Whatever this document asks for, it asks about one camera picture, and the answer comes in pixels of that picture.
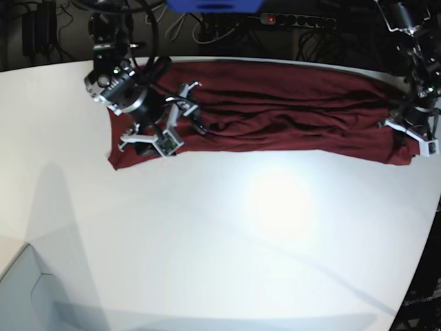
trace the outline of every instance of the screw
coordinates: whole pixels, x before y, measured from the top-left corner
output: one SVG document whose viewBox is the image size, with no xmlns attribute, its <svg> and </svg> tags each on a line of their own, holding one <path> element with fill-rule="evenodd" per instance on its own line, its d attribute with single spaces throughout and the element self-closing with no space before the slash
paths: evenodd
<svg viewBox="0 0 441 331">
<path fill-rule="evenodd" d="M 109 86 L 110 82 L 111 82 L 110 77 L 106 74 L 102 74 L 100 77 L 98 77 L 98 85 L 101 88 L 105 88 Z"/>
<path fill-rule="evenodd" d="M 127 59 L 124 59 L 121 61 L 120 66 L 124 69 L 127 70 L 130 68 L 130 61 Z"/>
</svg>

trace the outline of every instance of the cable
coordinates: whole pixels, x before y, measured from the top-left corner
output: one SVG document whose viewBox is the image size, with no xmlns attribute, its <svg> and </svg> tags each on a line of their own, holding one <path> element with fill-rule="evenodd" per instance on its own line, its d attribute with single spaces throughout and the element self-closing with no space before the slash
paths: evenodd
<svg viewBox="0 0 441 331">
<path fill-rule="evenodd" d="M 59 43 L 59 44 L 61 44 L 61 31 L 62 31 L 62 29 L 67 28 L 67 27 L 70 26 L 70 24 L 72 24 L 73 21 L 74 21 L 74 17 L 73 17 L 71 14 L 69 14 L 68 11 L 66 10 L 67 7 L 62 7 L 62 6 L 60 6 L 61 11 L 64 12 L 64 13 L 66 13 L 66 14 L 70 17 L 70 21 L 69 21 L 69 23 L 65 24 L 64 26 L 61 26 L 61 27 L 58 29 L 57 39 L 58 39 L 58 43 Z"/>
<path fill-rule="evenodd" d="M 92 12 L 97 12 L 99 14 L 110 14 L 110 15 L 121 15 L 121 14 L 134 14 L 137 12 L 145 12 L 145 8 L 144 6 L 141 4 L 141 8 L 135 8 L 135 9 L 105 9 L 102 8 L 101 6 L 97 6 L 97 5 L 92 5 L 89 3 L 86 3 L 85 0 L 72 0 L 73 2 L 75 2 L 78 6 L 83 7 L 87 10 L 90 10 Z M 165 0 L 160 0 L 158 2 L 153 3 L 152 5 L 147 5 L 147 3 L 145 3 L 145 5 L 149 6 L 150 8 L 155 8 L 158 7 L 160 5 L 162 5 L 163 3 L 165 3 Z"/>
<path fill-rule="evenodd" d="M 52 63 L 52 59 L 50 58 L 50 54 L 48 51 L 44 52 L 45 54 L 43 54 L 43 56 L 46 58 L 46 60 L 48 60 L 48 63 Z"/>
<path fill-rule="evenodd" d="M 187 14 L 182 14 L 168 29 L 165 31 L 164 37 L 169 41 L 175 41 L 182 30 Z"/>
<path fill-rule="evenodd" d="M 165 15 L 165 12 L 167 12 L 168 6 L 167 6 L 166 3 L 163 3 L 162 5 L 159 5 L 157 7 L 152 7 L 152 12 L 153 13 L 156 12 L 158 9 L 161 9 L 161 8 L 163 8 L 163 11 L 159 15 L 159 17 L 156 19 L 156 22 L 158 22 L 158 23 L 161 22 L 161 20 L 163 19 L 164 15 Z M 147 24 L 149 26 L 151 25 L 150 19 L 149 19 L 148 15 L 145 16 L 145 24 Z"/>
<path fill-rule="evenodd" d="M 218 38 L 216 38 L 216 39 L 213 39 L 213 40 L 210 40 L 210 41 L 199 41 L 199 40 L 196 38 L 196 36 L 194 35 L 194 33 L 196 32 L 196 29 L 198 28 L 198 26 L 201 26 L 201 24 L 198 22 L 198 23 L 194 26 L 194 28 L 193 28 L 192 37 L 193 37 L 193 40 L 194 40 L 197 44 L 199 44 L 199 45 L 208 45 L 208 44 L 211 44 L 211 43 L 216 43 L 216 42 L 220 41 L 221 39 L 224 39 L 225 37 L 228 37 L 231 33 L 233 33 L 233 32 L 236 30 L 236 28 L 237 28 L 239 25 L 240 25 L 240 23 L 237 23 L 236 26 L 235 26 L 234 28 L 232 28 L 230 31 L 226 32 L 225 34 L 223 34 L 222 36 L 220 36 L 220 37 L 218 37 Z"/>
<path fill-rule="evenodd" d="M 336 50 L 342 50 L 342 42 L 341 41 L 328 41 L 324 45 L 320 47 L 316 54 L 316 61 L 319 62 L 321 59 L 325 60 L 325 56 L 329 56 L 333 54 Z"/>
<path fill-rule="evenodd" d="M 64 55 L 63 55 L 62 51 L 60 50 L 60 47 L 55 47 L 55 48 L 57 49 L 58 55 L 60 56 L 60 63 L 63 63 L 64 62 Z"/>
<path fill-rule="evenodd" d="M 257 37 L 257 34 L 254 30 L 247 31 L 248 40 L 253 42 L 255 45 L 266 57 L 272 57 L 271 52 L 263 45 L 262 41 Z"/>
<path fill-rule="evenodd" d="M 432 127 L 432 136 L 435 136 L 436 129 L 438 128 L 438 120 L 440 118 L 441 110 L 439 108 L 435 108 L 433 110 L 433 127 Z"/>
<path fill-rule="evenodd" d="M 313 56 L 317 54 L 318 49 L 320 49 L 320 46 L 325 42 L 325 40 L 326 40 L 325 33 L 321 33 L 319 39 L 316 38 L 317 44 L 314 46 L 314 48 L 312 48 L 312 51 L 309 54 L 306 54 L 308 61 L 313 61 Z"/>
<path fill-rule="evenodd" d="M 306 46 L 308 41 L 310 41 L 314 37 L 315 33 L 316 31 L 313 30 L 313 31 L 305 32 L 300 36 L 300 38 L 298 39 L 298 51 L 297 51 L 296 61 L 302 61 L 300 56 L 303 58 L 303 61 L 307 61 L 307 58 L 303 53 L 303 48 Z"/>
<path fill-rule="evenodd" d="M 158 26 L 158 22 L 156 21 L 156 17 L 154 16 L 153 10 L 149 5 L 147 5 L 147 2 L 145 2 L 145 0 L 135 0 L 135 1 L 138 2 L 143 7 L 145 13 L 150 18 L 150 23 L 152 25 L 152 53 L 147 61 L 147 64 L 141 70 L 142 73 L 146 73 L 150 69 L 150 66 L 153 65 L 155 58 L 158 56 L 159 26 Z"/>
<path fill-rule="evenodd" d="M 71 54 L 69 54 L 68 52 L 66 52 L 63 48 L 61 48 L 61 46 L 58 44 L 58 43 L 56 43 L 55 45 L 55 49 L 57 49 L 57 51 L 60 53 L 63 53 L 65 56 L 67 56 L 72 62 L 75 62 L 75 58 L 71 55 Z"/>
<path fill-rule="evenodd" d="M 200 20 L 195 14 L 192 14 L 191 12 L 189 12 L 188 15 L 190 15 L 190 16 L 193 17 L 195 20 L 197 20 L 197 21 L 199 22 L 199 24 L 202 26 L 202 28 L 205 28 L 205 27 L 204 27 L 204 24 L 202 23 L 202 21 L 201 21 L 201 20 Z"/>
<path fill-rule="evenodd" d="M 63 9 L 68 9 L 69 7 L 70 7 L 70 0 L 68 0 L 67 4 L 62 3 L 61 5 L 59 5 L 57 8 L 60 8 L 61 11 L 57 13 L 57 16 L 63 14 Z"/>
</svg>

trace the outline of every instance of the black cable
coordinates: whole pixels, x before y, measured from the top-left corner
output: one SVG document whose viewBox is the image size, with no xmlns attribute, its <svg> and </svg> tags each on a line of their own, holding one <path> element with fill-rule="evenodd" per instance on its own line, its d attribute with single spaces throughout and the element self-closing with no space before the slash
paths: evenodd
<svg viewBox="0 0 441 331">
<path fill-rule="evenodd" d="M 433 110 L 433 127 L 432 127 L 432 136 L 435 136 L 436 129 L 438 128 L 438 120 L 440 118 L 441 110 L 439 108 L 435 108 Z"/>
<path fill-rule="evenodd" d="M 200 20 L 195 14 L 192 14 L 191 12 L 188 13 L 188 15 L 190 15 L 191 17 L 193 17 L 195 20 L 197 20 L 199 22 L 199 25 L 204 28 L 204 23 L 202 22 L 202 20 Z"/>
<path fill-rule="evenodd" d="M 317 51 L 316 61 L 319 62 L 321 59 L 325 60 L 327 55 L 333 54 L 336 50 L 341 51 L 342 47 L 343 44 L 341 41 L 329 41 Z"/>
<path fill-rule="evenodd" d="M 334 57 L 334 64 L 343 64 L 346 59 L 347 53 L 347 45 L 343 45 L 340 49 L 340 52 L 337 53 Z"/>
<path fill-rule="evenodd" d="M 193 100 L 189 100 L 189 99 L 187 99 L 185 97 L 182 97 L 182 96 L 180 96 L 180 95 L 178 95 L 178 94 L 168 90 L 167 88 L 164 88 L 163 86 L 159 85 L 157 82 L 151 81 L 147 76 L 145 76 L 145 74 L 143 74 L 143 70 L 139 67 L 139 65 L 138 65 L 138 63 L 136 61 L 136 57 L 133 55 L 133 52 L 132 52 L 131 49 L 129 49 L 129 56 L 130 56 L 130 59 L 132 60 L 132 62 L 134 64 L 134 67 L 136 68 L 136 71 L 140 72 L 141 75 L 142 75 L 142 78 L 147 81 L 147 84 L 144 83 L 144 82 L 138 82 L 137 81 L 136 82 L 137 86 L 144 87 L 144 88 L 151 88 L 152 86 L 154 86 L 158 90 L 161 90 L 161 91 L 169 94 L 170 96 L 172 96 L 174 98 L 177 98 L 177 99 L 180 99 L 180 100 L 183 100 L 183 101 L 187 101 L 187 102 L 190 102 L 190 103 L 194 103 Z"/>
<path fill-rule="evenodd" d="M 68 52 L 66 52 L 58 43 L 54 44 L 55 49 L 60 53 L 63 53 L 65 56 L 67 56 L 72 62 L 75 62 L 75 58 Z"/>
<path fill-rule="evenodd" d="M 61 26 L 61 27 L 58 29 L 57 39 L 58 39 L 58 43 L 59 43 L 59 44 L 61 44 L 61 31 L 62 31 L 62 29 L 67 28 L 67 27 L 70 26 L 70 24 L 72 24 L 73 21 L 74 21 L 74 17 L 73 17 L 71 14 L 69 14 L 69 12 L 66 10 L 67 7 L 64 7 L 64 6 L 63 6 L 63 7 L 60 7 L 60 8 L 61 8 L 61 11 L 64 12 L 64 13 L 66 13 L 66 14 L 70 17 L 70 21 L 69 21 L 69 23 L 65 24 L 64 26 Z"/>
<path fill-rule="evenodd" d="M 97 12 L 99 14 L 109 14 L 109 15 L 121 15 L 121 14 L 134 14 L 136 12 L 145 12 L 145 7 L 141 6 L 141 8 L 135 8 L 135 9 L 109 9 L 109 8 L 102 8 L 101 6 L 92 5 L 90 3 L 86 3 L 84 0 L 72 0 L 75 2 L 79 7 L 85 8 L 87 10 L 90 10 L 92 12 Z M 165 3 L 165 0 L 160 0 L 158 2 L 153 3 L 152 5 L 145 5 L 155 8 Z"/>
<path fill-rule="evenodd" d="M 303 48 L 306 46 L 308 41 L 314 37 L 315 33 L 316 31 L 313 30 L 313 31 L 305 32 L 300 36 L 300 38 L 298 39 L 298 51 L 297 51 L 296 61 L 302 61 L 300 59 L 300 56 L 303 58 L 303 61 L 307 60 L 305 54 L 303 54 Z"/>
<path fill-rule="evenodd" d="M 133 65 L 134 65 L 136 71 L 139 74 L 143 75 L 142 69 L 139 67 L 138 62 L 136 61 L 136 57 L 133 54 L 133 49 L 130 47 L 130 45 L 133 44 L 133 32 L 132 32 L 132 29 L 129 29 L 129 36 L 128 37 L 129 37 L 129 48 L 127 49 L 127 52 L 129 53 L 129 58 L 132 60 Z"/>
<path fill-rule="evenodd" d="M 158 56 L 159 51 L 159 26 L 158 21 L 156 20 L 156 17 L 154 16 L 152 7 L 147 5 L 147 2 L 145 0 L 135 0 L 138 2 L 144 9 L 145 13 L 147 14 L 147 17 L 150 18 L 150 24 L 152 26 L 152 53 L 150 54 L 150 57 L 147 61 L 146 66 L 141 70 L 143 74 L 145 74 L 150 67 L 153 65 L 155 58 Z"/>
<path fill-rule="evenodd" d="M 67 4 L 62 3 L 61 5 L 57 6 L 57 8 L 61 9 L 61 11 L 57 13 L 57 16 L 63 14 L 63 9 L 68 9 L 69 7 L 70 7 L 70 0 L 68 0 Z"/>
<path fill-rule="evenodd" d="M 64 55 L 63 55 L 62 51 L 60 51 L 60 47 L 56 47 L 56 46 L 54 46 L 54 47 L 57 49 L 58 55 L 60 56 L 60 63 L 63 63 L 64 62 Z"/>
<path fill-rule="evenodd" d="M 253 44 L 262 51 L 263 55 L 266 57 L 272 57 L 271 52 L 263 45 L 262 41 L 257 37 L 254 30 L 248 30 L 248 40 L 252 41 Z"/>
<path fill-rule="evenodd" d="M 50 53 L 48 50 L 44 51 L 43 56 L 46 58 L 46 60 L 48 60 L 49 63 L 52 63 L 52 59 L 50 58 Z"/>
<path fill-rule="evenodd" d="M 320 34 L 320 38 L 317 41 L 317 44 L 314 46 L 314 48 L 307 54 L 308 61 L 314 61 L 315 55 L 317 54 L 317 51 L 320 49 L 322 44 L 326 41 L 326 31 L 322 31 Z"/>
</svg>

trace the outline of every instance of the cloth fold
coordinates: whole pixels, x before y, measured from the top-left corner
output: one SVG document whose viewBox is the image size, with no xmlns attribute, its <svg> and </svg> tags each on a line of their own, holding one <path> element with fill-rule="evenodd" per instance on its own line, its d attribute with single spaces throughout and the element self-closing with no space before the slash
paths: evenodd
<svg viewBox="0 0 441 331">
<path fill-rule="evenodd" d="M 399 166 L 419 154 L 413 139 L 394 139 L 391 128 L 377 128 L 403 92 L 381 81 L 333 70 L 274 63 L 210 61 L 173 63 L 158 82 L 176 90 L 199 80 L 199 102 L 209 133 L 199 135 L 181 118 L 176 128 L 187 151 L 324 150 Z M 129 117 L 110 112 L 115 169 L 151 157 L 132 147 L 118 149 Z"/>
</svg>

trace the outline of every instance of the metal bracket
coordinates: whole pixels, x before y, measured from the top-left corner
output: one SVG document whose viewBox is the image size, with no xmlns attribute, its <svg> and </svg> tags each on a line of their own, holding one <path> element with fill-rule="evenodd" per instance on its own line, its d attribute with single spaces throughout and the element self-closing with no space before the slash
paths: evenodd
<svg viewBox="0 0 441 331">
<path fill-rule="evenodd" d="M 417 132 L 413 131 L 412 129 L 405 128 L 404 126 L 396 123 L 393 119 L 387 119 L 384 121 L 383 126 L 389 126 L 390 128 L 393 128 L 394 130 L 404 132 L 408 136 L 414 138 L 416 141 L 418 141 L 420 145 L 420 155 L 424 157 L 430 157 L 433 154 L 439 154 L 440 153 L 440 142 L 438 139 L 432 139 L 427 140 L 427 138 L 421 136 Z"/>
<path fill-rule="evenodd" d="M 189 92 L 196 86 L 201 86 L 201 84 L 197 81 L 193 82 L 191 85 L 183 84 L 178 92 L 178 96 L 182 97 L 182 99 L 178 97 L 166 98 L 166 102 L 174 103 L 170 108 L 170 113 L 161 137 L 157 134 L 152 136 L 138 134 L 139 127 L 137 126 L 135 130 L 129 129 L 121 135 L 122 144 L 119 145 L 119 149 L 122 151 L 128 143 L 149 143 L 155 147 L 162 157 L 173 155 L 184 145 L 184 141 L 174 129 L 178 125 L 179 117 L 181 115 L 188 117 L 199 108 L 196 102 L 192 103 L 187 99 Z"/>
<path fill-rule="evenodd" d="M 380 12 L 381 12 L 381 15 L 383 16 L 384 22 L 386 22 L 387 29 L 390 32 L 400 31 L 400 32 L 403 32 L 403 33 L 406 33 L 406 34 L 409 34 L 409 35 L 413 35 L 413 34 L 415 34 L 416 31 L 418 31 L 420 29 L 420 26 L 416 26 L 416 27 L 413 27 L 413 28 L 392 27 L 390 22 L 389 22 L 389 20 L 388 20 L 388 18 L 386 17 L 386 14 L 384 13 L 383 8 L 382 8 L 382 3 L 385 2 L 385 0 L 373 0 L 373 1 L 377 4 L 378 8 L 380 9 Z M 426 7 L 426 12 L 424 14 L 423 20 L 424 21 L 428 21 L 430 18 L 431 18 L 431 14 L 429 12 L 429 9 Z"/>
</svg>

